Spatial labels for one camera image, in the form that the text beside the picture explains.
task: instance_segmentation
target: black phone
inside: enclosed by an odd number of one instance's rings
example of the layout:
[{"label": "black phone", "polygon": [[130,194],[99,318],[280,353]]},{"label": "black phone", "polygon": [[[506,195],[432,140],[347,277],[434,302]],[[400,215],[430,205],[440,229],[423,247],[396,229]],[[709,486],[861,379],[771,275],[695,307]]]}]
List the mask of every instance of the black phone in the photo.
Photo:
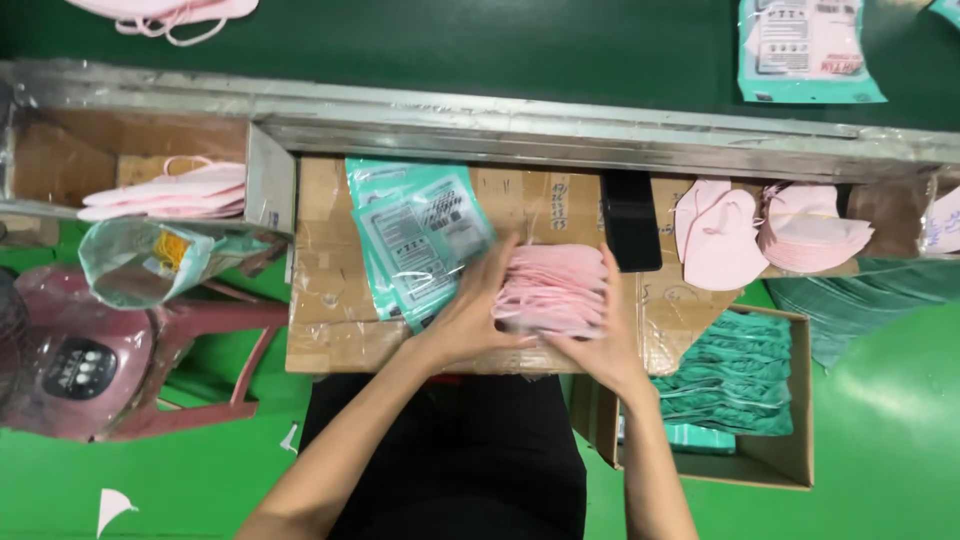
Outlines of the black phone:
[{"label": "black phone", "polygon": [[650,182],[646,171],[607,170],[600,175],[607,245],[622,272],[654,272],[663,266]]}]

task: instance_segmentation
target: pink plastic chair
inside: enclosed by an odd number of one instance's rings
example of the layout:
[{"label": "pink plastic chair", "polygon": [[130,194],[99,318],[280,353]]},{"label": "pink plastic chair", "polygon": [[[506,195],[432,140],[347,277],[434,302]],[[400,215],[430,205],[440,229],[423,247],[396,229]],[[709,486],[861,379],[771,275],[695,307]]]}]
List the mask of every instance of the pink plastic chair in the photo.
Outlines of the pink plastic chair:
[{"label": "pink plastic chair", "polygon": [[[278,329],[287,325],[287,305],[262,301],[222,283],[207,282],[204,285],[243,302],[177,298],[154,309],[161,330],[156,337],[153,367],[143,381],[140,398],[109,432],[95,436],[94,440],[129,441],[154,437],[252,418],[256,413],[259,402],[245,400],[247,388],[270,340]],[[240,372],[229,402],[183,408],[159,399],[160,389],[176,366],[179,356],[195,338],[209,333],[251,329],[263,329],[263,332]],[[174,410],[160,410],[158,403]]]}]

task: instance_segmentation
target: metal rail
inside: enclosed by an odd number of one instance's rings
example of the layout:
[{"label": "metal rail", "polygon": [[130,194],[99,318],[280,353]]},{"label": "metal rail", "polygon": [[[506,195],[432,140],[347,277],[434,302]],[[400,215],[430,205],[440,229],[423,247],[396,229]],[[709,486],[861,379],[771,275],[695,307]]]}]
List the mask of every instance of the metal rail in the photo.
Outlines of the metal rail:
[{"label": "metal rail", "polygon": [[247,117],[291,151],[813,182],[926,178],[960,135],[319,85],[85,61],[0,62],[23,105]]}]

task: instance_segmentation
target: person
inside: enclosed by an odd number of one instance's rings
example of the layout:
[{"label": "person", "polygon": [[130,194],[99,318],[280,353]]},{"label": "person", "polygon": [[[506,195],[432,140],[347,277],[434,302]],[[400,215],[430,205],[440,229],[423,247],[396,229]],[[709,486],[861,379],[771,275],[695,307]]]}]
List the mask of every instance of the person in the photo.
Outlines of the person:
[{"label": "person", "polygon": [[[491,308],[514,233],[464,273],[456,297],[376,376],[317,382],[300,456],[238,540],[582,538],[586,469],[556,376],[464,377],[455,399],[421,387],[445,366],[535,345],[499,331]],[[620,397],[629,538],[697,538],[649,381],[620,305],[613,254],[606,337],[545,337]]]}]

